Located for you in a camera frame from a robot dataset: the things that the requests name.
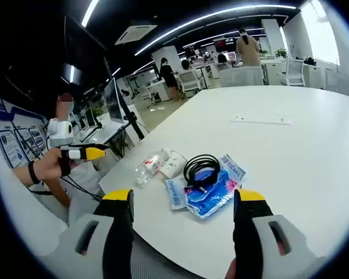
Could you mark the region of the person's left hand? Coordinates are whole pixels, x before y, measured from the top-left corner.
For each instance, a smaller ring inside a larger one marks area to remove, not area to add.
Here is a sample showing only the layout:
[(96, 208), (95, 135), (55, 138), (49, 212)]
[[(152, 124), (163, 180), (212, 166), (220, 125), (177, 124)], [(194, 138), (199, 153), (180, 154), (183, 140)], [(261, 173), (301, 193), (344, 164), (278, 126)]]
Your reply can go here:
[(67, 150), (51, 148), (45, 155), (33, 163), (33, 171), (37, 179), (49, 180), (70, 174), (71, 162)]

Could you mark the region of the person's right hand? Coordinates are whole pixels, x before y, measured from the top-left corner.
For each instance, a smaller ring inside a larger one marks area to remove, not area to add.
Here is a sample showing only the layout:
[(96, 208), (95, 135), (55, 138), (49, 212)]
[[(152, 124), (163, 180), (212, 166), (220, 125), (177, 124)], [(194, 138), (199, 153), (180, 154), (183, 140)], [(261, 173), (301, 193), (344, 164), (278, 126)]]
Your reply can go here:
[(229, 269), (225, 275), (225, 279), (235, 279), (236, 276), (236, 258), (230, 263)]

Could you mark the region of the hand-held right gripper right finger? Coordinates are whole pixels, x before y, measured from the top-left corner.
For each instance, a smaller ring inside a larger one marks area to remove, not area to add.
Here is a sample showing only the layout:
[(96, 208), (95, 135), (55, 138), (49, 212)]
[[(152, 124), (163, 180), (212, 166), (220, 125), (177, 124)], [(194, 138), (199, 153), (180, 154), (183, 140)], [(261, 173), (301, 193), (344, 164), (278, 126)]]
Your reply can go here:
[(293, 223), (273, 214), (256, 191), (234, 192), (236, 278), (311, 278), (325, 265)]

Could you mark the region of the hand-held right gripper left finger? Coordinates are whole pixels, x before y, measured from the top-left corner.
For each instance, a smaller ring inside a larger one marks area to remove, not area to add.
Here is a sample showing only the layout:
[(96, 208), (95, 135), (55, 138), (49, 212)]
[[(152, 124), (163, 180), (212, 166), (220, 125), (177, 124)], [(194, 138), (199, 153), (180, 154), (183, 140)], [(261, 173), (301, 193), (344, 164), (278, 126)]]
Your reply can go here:
[(133, 221), (133, 190), (112, 191), (94, 213), (65, 230), (41, 261), (56, 278), (131, 278)]

